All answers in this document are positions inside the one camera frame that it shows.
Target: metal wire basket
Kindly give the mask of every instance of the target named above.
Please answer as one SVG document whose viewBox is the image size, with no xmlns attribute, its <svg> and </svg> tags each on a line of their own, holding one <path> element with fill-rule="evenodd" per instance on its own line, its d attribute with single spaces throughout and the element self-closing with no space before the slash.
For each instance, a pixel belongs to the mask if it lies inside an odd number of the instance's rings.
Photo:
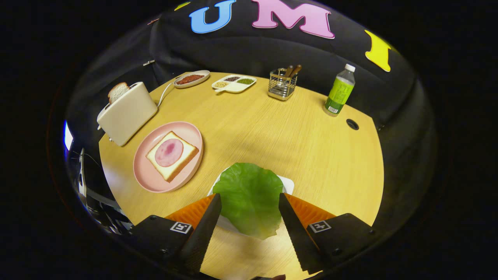
<svg viewBox="0 0 498 280">
<path fill-rule="evenodd" d="M 268 95 L 280 100 L 287 100 L 296 89 L 297 74 L 285 77 L 286 68 L 278 68 L 270 72 Z"/>
</svg>

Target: yellow letter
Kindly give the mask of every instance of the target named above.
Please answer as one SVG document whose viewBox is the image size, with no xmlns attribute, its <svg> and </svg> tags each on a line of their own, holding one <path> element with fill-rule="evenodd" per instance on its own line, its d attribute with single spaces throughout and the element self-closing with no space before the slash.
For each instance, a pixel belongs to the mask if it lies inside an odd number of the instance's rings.
<svg viewBox="0 0 498 280">
<path fill-rule="evenodd" d="M 186 6 L 186 5 L 188 5 L 188 4 L 190 4 L 190 2 L 185 2 L 185 3 L 183 3 L 183 4 L 180 4 L 180 5 L 178 5 L 178 7 L 176 7 L 176 9 L 175 9 L 175 10 L 178 10 L 178 9 L 180 9 L 180 8 L 183 8 L 183 7 L 185 7 L 185 6 Z"/>
<path fill-rule="evenodd" d="M 370 35 L 372 39 L 372 49 L 365 53 L 365 56 L 378 67 L 382 68 L 385 72 L 391 71 L 389 66 L 389 53 L 388 50 L 391 49 L 388 44 L 386 44 L 382 39 L 375 36 L 375 34 L 365 30 L 365 32 Z"/>
</svg>

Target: pink plate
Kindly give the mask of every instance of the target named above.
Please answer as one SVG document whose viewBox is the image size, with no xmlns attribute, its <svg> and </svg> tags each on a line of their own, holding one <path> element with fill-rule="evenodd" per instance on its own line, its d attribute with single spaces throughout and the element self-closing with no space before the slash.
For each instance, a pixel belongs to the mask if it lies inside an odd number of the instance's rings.
<svg viewBox="0 0 498 280">
<path fill-rule="evenodd" d="M 195 157 L 180 171 L 171 181 L 166 182 L 161 174 L 155 170 L 154 166 L 145 157 L 168 132 L 173 131 L 185 141 L 199 149 Z M 136 149 L 135 158 L 133 159 L 133 173 L 138 183 L 146 190 L 151 192 L 166 192 L 177 189 L 186 184 L 194 176 L 199 164 L 201 163 L 202 153 L 204 152 L 202 136 L 195 125 L 187 122 L 172 122 L 156 128 L 147 135 L 142 143 Z"/>
</svg>

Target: toaster cord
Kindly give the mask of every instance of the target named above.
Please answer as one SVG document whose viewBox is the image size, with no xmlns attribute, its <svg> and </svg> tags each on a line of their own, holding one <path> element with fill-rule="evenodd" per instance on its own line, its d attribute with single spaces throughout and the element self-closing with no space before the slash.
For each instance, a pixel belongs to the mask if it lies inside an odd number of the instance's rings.
<svg viewBox="0 0 498 280">
<path fill-rule="evenodd" d="M 161 102 L 162 102 L 162 99 L 164 97 L 164 93 L 166 93 L 166 90 L 169 88 L 169 86 L 171 86 L 173 83 L 169 83 L 169 85 L 166 86 L 166 88 L 164 89 L 164 91 L 162 92 L 161 94 L 161 98 L 159 99 L 159 104 L 157 104 L 157 107 L 159 107 L 159 105 L 161 105 Z"/>
</svg>

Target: toaster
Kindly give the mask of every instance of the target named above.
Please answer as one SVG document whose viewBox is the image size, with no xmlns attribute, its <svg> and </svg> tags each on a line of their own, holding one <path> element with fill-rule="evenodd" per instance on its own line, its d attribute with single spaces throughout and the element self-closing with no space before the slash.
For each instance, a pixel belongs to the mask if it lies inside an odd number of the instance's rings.
<svg viewBox="0 0 498 280">
<path fill-rule="evenodd" d="M 97 129 L 102 128 L 114 143 L 123 146 L 157 112 L 143 82 L 137 82 L 97 116 Z"/>
</svg>

